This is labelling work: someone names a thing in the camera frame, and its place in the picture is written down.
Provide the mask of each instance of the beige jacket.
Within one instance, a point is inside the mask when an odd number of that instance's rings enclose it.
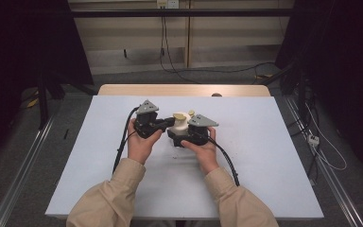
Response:
[[[135,192],[145,172],[141,164],[122,159],[109,182],[90,188],[81,197],[66,226],[129,226]],[[224,168],[210,172],[205,182],[218,206],[222,226],[278,226],[267,206],[248,189],[237,187]]]

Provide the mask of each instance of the table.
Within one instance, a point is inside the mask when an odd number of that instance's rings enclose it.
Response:
[[[233,97],[209,97],[213,93]],[[126,96],[109,96],[120,94]],[[172,111],[194,107],[197,114],[218,121],[217,142],[231,156],[241,184],[264,201],[276,218],[323,217],[279,109],[266,87],[158,84],[101,88],[48,206],[48,216],[66,218],[89,187],[110,179],[114,151],[126,117],[147,97],[159,106],[161,118]],[[229,170],[220,152],[217,159]],[[193,152],[171,147],[170,139],[163,134],[146,168],[146,177],[136,194],[135,218],[217,218],[216,206]]]

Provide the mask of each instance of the person's right hand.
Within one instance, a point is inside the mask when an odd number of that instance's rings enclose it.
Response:
[[[216,140],[215,129],[212,127],[208,127],[208,131],[210,133],[210,137],[213,140]],[[216,146],[213,143],[208,142],[203,146],[197,146],[186,140],[182,140],[181,144],[185,148],[189,148],[196,153],[197,159],[199,160],[199,164],[201,166],[201,171],[205,175],[219,167],[219,164],[216,160]]]

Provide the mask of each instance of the cable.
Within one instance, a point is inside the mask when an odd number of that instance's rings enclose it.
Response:
[[[278,9],[279,8],[280,8],[280,0],[278,0]],[[283,30],[281,17],[278,17],[278,18],[279,18],[279,25],[281,27],[282,35],[283,35],[283,37],[285,37],[285,31]]]
[[[305,106],[306,108],[308,109],[309,111],[309,114],[311,115],[311,118],[312,120],[314,121],[314,125],[315,127],[317,128],[317,130],[319,131],[320,135],[329,143],[329,145],[332,146],[332,148],[334,148],[334,150],[337,152],[337,154],[340,156],[341,160],[343,160],[344,162],[344,167],[336,167],[336,166],[333,166],[332,164],[330,164],[322,155],[320,155],[320,153],[317,151],[317,149],[315,148],[314,145],[310,145],[314,148],[314,151],[319,155],[320,159],[326,163],[328,166],[330,166],[331,168],[334,168],[336,170],[344,170],[347,168],[347,162],[346,160],[344,159],[343,155],[341,155],[341,153],[338,151],[338,149],[326,138],[326,136],[322,133],[322,131],[320,130],[320,128],[318,127],[318,124],[315,122],[315,119],[314,119],[314,115],[312,115],[308,105],[305,103]]]
[[[130,114],[129,114],[129,117],[128,119],[126,120],[126,126],[125,126],[125,129],[123,130],[123,137],[122,137],[122,140],[120,141],[120,146],[119,146],[119,149],[117,150],[117,155],[116,155],[116,159],[114,160],[114,165],[113,165],[113,171],[112,173],[114,173],[114,171],[116,170],[117,168],[117,165],[119,165],[119,162],[120,162],[120,157],[122,156],[122,152],[123,152],[123,149],[125,148],[125,145],[126,145],[126,141],[128,141],[129,137],[131,135],[133,135],[135,133],[132,132],[128,138],[126,138],[126,133],[128,132],[128,126],[129,126],[129,122],[130,122],[130,119],[131,119],[131,116],[134,114],[134,112],[136,112],[138,110],[138,107],[135,107],[134,109],[131,110]]]
[[[162,54],[163,54],[163,49],[164,49],[164,38],[166,41],[166,50],[167,50],[167,57],[169,58],[170,61],[170,65],[172,66],[173,71],[169,71],[167,69],[164,68],[164,65],[162,63]],[[166,19],[164,17],[162,17],[162,41],[161,41],[161,55],[160,55],[160,61],[161,61],[161,66],[162,68],[165,70],[165,72],[168,73],[176,73],[176,75],[180,78],[180,79],[184,79],[186,81],[190,81],[196,84],[201,84],[200,82],[191,80],[191,79],[187,79],[182,77],[182,75],[179,74],[179,72],[175,69],[175,67],[173,66],[173,62],[172,59],[170,58],[170,52],[169,52],[169,43],[167,42],[167,27],[166,27]]]
[[[166,43],[167,57],[169,58],[170,65],[171,65],[171,67],[172,67],[173,70],[168,70],[168,69],[164,68],[164,64],[162,62],[162,55],[163,55],[162,50],[164,49],[164,40],[165,40],[165,43]],[[162,18],[162,41],[161,41],[160,62],[161,62],[161,66],[162,66],[162,68],[164,69],[165,72],[168,72],[168,73],[176,73],[179,78],[184,79],[184,80],[187,80],[187,81],[190,81],[190,82],[194,82],[194,83],[197,83],[197,84],[200,84],[200,83],[197,82],[197,81],[191,80],[191,79],[184,78],[179,73],[182,73],[182,72],[238,73],[238,72],[244,72],[244,71],[248,71],[248,70],[254,69],[255,70],[255,81],[256,81],[257,80],[257,77],[258,77],[257,72],[256,72],[256,68],[258,66],[265,65],[265,64],[275,64],[275,62],[263,62],[263,63],[258,63],[256,65],[251,66],[251,67],[248,67],[248,68],[237,69],[237,70],[230,70],[230,71],[210,70],[210,69],[183,69],[183,70],[176,70],[176,68],[173,65],[172,59],[170,57],[169,44],[168,44],[168,40],[167,40],[166,19],[164,17]]]
[[[228,162],[229,167],[231,168],[232,175],[233,175],[233,178],[234,178],[234,183],[235,183],[236,186],[239,186],[240,182],[238,181],[238,177],[237,177],[238,174],[234,169],[234,165],[233,165],[232,160],[229,157],[228,153],[226,153],[225,149],[223,149],[214,139],[212,139],[209,136],[208,136],[208,141],[211,142],[212,144],[214,144],[215,146],[217,146],[220,149],[220,151],[222,152],[223,156],[225,156],[225,159]]]

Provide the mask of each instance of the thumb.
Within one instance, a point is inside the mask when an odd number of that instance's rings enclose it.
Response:
[[[149,136],[147,140],[149,140],[149,142],[151,142],[153,145],[153,144],[155,144],[155,142],[157,142],[159,140],[159,138],[161,138],[161,135],[162,135],[162,131],[157,130],[153,134],[151,134],[151,136]]]

